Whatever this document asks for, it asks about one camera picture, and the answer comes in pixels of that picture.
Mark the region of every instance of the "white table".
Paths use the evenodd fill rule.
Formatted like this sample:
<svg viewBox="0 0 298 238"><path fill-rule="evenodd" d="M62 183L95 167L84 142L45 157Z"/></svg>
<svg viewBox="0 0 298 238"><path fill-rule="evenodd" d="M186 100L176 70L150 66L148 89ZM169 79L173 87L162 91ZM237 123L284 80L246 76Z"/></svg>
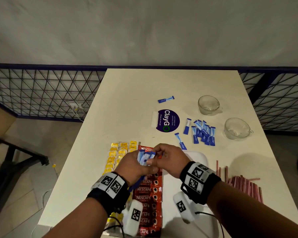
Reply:
<svg viewBox="0 0 298 238"><path fill-rule="evenodd" d="M172 95L175 100L157 102ZM202 95L216 97L223 113L200 114L197 101ZM180 133L188 150L204 153L213 170L219 160L220 167L229 167L230 176L260 177L255 183L262 188L264 204L298 224L298 210L237 71L108 69L39 225L55 226L86 198L104 170L111 142L138 140L149 147L158 143L179 145L175 132L162 133L151 127L152 111L161 109L179 115L180 126L175 132ZM230 117L245 120L254 134L242 142L228 140L223 127ZM215 126L216 146L193 144L191 131L183 134L187 118L204 119ZM164 176L163 203L173 202L167 197L170 185L166 183L170 181L171 177ZM175 207L162 211L163 216L177 213ZM163 236L191 237L196 232L174 232L174 227L183 223L179 218L174 221L167 224L169 221L163 219Z"/></svg>

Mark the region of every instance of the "clear glass mug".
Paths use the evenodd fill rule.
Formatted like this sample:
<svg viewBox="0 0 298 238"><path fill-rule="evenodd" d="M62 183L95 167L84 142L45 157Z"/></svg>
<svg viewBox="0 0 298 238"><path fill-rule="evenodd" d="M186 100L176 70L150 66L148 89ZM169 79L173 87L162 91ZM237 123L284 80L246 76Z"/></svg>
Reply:
<svg viewBox="0 0 298 238"><path fill-rule="evenodd" d="M209 115L220 109L219 101L210 95L199 98L198 106L201 114Z"/></svg>
<svg viewBox="0 0 298 238"><path fill-rule="evenodd" d="M254 131L242 119L229 118L224 125L224 135L231 140L241 141L253 134Z"/></svg>

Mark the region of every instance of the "gray concrete wall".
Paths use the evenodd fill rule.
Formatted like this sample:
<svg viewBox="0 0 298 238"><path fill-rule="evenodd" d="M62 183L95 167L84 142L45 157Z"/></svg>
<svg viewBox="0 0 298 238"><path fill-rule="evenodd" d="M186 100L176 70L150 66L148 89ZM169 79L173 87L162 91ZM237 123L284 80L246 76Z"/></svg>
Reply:
<svg viewBox="0 0 298 238"><path fill-rule="evenodd" d="M0 62L298 66L298 0L0 0Z"/></svg>

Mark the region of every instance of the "floor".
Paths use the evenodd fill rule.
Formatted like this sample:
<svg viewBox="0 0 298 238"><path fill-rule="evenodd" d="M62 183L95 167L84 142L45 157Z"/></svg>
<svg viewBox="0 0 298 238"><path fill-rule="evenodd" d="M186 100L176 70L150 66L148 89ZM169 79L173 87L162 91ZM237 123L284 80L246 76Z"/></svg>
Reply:
<svg viewBox="0 0 298 238"><path fill-rule="evenodd" d="M0 213L0 238L30 237L60 174L82 123L17 119L6 133L10 141L21 143L49 157L50 165L29 168L19 179ZM298 208L298 137L272 136L267 139ZM0 164L6 148L0 146ZM19 155L19 161L27 158Z"/></svg>
<svg viewBox="0 0 298 238"><path fill-rule="evenodd" d="M30 237L43 211L42 195L53 189L82 123L17 119L5 139L47 155L50 164L39 163L22 174L0 213L0 238ZM0 164L7 147L0 145ZM27 155L19 154L22 161ZM44 196L44 205L50 196Z"/></svg>

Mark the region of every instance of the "wristband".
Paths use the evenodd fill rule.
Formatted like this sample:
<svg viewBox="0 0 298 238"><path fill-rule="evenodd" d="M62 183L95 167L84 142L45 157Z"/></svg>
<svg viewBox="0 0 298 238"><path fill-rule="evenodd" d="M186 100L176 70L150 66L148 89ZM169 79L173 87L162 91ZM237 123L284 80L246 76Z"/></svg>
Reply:
<svg viewBox="0 0 298 238"><path fill-rule="evenodd" d="M221 181L215 172L199 162L189 162L180 174L181 190L195 203L206 204L213 187Z"/></svg>
<svg viewBox="0 0 298 238"><path fill-rule="evenodd" d="M86 198L97 200L110 216L112 212L121 213L130 193L127 182L116 172L106 173L91 187Z"/></svg>

